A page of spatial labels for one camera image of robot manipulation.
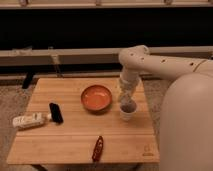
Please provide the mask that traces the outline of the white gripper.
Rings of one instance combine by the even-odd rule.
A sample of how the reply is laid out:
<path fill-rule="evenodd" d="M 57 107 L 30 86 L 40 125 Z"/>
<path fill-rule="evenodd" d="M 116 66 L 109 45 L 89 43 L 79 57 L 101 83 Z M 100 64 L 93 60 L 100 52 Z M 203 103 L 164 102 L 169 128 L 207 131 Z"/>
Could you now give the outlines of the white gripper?
<path fill-rule="evenodd" d="M 120 78 L 119 79 L 120 94 L 118 97 L 118 101 L 120 103 L 129 102 L 132 99 L 132 96 L 136 90 L 138 83 L 139 83 L 139 80 L 134 80 L 133 82 L 129 82 Z"/>

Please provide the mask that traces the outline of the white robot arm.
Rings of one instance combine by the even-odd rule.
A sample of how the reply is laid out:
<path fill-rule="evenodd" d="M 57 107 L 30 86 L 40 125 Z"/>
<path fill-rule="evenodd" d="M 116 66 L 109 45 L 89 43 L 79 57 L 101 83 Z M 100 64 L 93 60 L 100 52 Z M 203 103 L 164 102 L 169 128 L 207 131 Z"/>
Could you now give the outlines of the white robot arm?
<path fill-rule="evenodd" d="M 213 60 L 152 55 L 145 45 L 119 52 L 121 93 L 144 70 L 171 85 L 160 116 L 159 171 L 213 171 Z"/>

